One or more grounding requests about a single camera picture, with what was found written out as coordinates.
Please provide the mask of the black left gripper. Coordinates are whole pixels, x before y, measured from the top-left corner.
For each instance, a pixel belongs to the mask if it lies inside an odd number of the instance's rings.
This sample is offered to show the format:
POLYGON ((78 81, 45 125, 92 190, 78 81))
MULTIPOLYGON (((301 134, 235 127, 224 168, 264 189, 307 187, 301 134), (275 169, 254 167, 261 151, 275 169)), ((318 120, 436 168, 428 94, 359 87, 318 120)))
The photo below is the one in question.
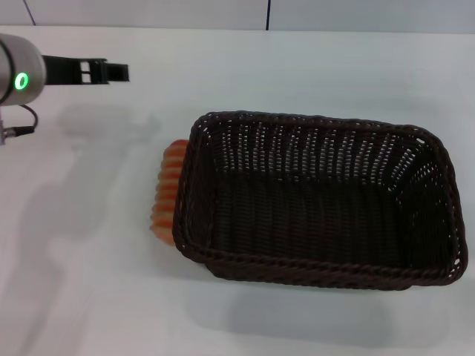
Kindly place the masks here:
POLYGON ((43 56, 46 85, 106 85, 128 82, 128 65, 107 63, 105 59, 75 59, 43 56))

